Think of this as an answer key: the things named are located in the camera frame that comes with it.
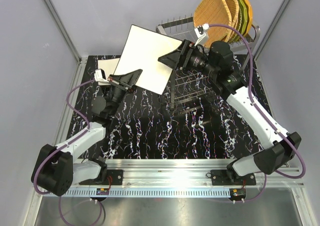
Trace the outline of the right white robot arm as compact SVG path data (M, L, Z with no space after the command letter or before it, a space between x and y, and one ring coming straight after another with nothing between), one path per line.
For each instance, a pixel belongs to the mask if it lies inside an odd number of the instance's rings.
M236 159L226 167L226 178L233 185L246 175L262 172L270 175L297 153L301 137L289 133L255 100L242 76L232 70L233 52L228 43L215 41L209 52L201 52L189 40L182 41L174 51L158 58L176 70L196 70L208 77L213 91L232 106L252 128L263 149Z

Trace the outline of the green scalloped plate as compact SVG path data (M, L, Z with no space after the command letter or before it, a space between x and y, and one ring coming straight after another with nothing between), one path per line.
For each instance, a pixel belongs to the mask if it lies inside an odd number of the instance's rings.
M247 27L247 22L248 22L248 14L247 14L246 5L243 0L242 0L242 2L243 2L243 9L244 9L244 24L242 26L242 35L244 36L244 33L246 31L246 27Z
M244 18L244 6L243 6L243 3L242 3L242 0L237 0L238 1L238 5L239 5L239 13L238 13L238 23L237 23L237 31L239 31L240 33L243 32L242 30L242 27L243 27L243 24L245 22L245 18ZM240 39L240 37L238 36L237 33L234 33L233 34L233 37L231 38L230 42L231 43L234 43L234 42L237 42L238 40Z

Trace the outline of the white square plate black rim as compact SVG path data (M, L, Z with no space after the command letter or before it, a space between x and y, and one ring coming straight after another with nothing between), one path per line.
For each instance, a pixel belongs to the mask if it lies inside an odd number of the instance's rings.
M114 74L117 64L119 62L119 58L113 59L104 59L98 60L98 69L103 70L105 78L108 78L109 75Z

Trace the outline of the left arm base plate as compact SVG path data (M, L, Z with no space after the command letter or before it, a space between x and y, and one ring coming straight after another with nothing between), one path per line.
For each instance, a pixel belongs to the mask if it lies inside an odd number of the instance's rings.
M115 186L121 186L123 184L123 176L124 171L123 170L106 170L102 174L102 183L101 185L115 185Z

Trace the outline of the woven bamboo tray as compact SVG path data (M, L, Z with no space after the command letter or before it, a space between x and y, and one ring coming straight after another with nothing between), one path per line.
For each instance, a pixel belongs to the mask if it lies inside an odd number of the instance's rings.
M239 18L239 4L238 0L225 0L228 6L228 9L231 13L231 27L236 29L238 24L238 18ZM228 29L227 36L224 38L225 42L230 42L232 36L234 34L233 30Z
M194 27L208 24L232 25L232 15L226 0L202 0L193 14ZM225 41L230 37L231 30L225 27L211 27L208 31L208 40L204 47L209 48L215 41Z

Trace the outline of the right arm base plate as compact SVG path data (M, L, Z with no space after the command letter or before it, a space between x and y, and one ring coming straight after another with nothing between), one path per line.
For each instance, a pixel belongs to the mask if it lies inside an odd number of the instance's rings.
M255 186L257 184L253 173L245 176L236 176L229 170L211 170L206 173L213 186Z

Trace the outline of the orange scalloped plate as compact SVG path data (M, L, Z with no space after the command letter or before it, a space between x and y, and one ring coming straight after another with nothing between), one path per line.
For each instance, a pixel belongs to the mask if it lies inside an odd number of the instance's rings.
M247 17L247 27L246 27L246 30L245 30L245 33L244 33L244 36L247 36L249 31L250 31L250 28L252 26L252 22L253 22L253 9L252 9L252 6L251 6L251 3L249 0L243 0L245 2L245 5L246 5L246 8L247 8L247 12L248 12L248 17Z

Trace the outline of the aluminium mounting rail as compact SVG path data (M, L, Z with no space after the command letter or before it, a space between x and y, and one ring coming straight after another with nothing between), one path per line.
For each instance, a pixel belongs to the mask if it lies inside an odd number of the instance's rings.
M123 187L164 187L164 188L194 188L212 185L206 173L211 170L223 170L232 164L232 159L196 159L196 160L164 160L164 159L115 159L106 160L107 169L123 170ZM101 186L88 181L72 186Z

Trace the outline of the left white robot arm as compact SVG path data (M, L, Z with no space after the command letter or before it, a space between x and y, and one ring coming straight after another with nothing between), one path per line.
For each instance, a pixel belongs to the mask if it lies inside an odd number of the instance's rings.
M142 74L138 69L127 74L106 76L102 69L94 74L95 82L105 83L106 96L97 96L91 102L92 121L85 120L86 127L55 146L44 145L37 157L31 176L35 191L40 195L52 193L64 195L73 184L90 182L101 185L110 180L108 166L100 159L88 159L76 163L79 156L110 133L124 96L133 92Z

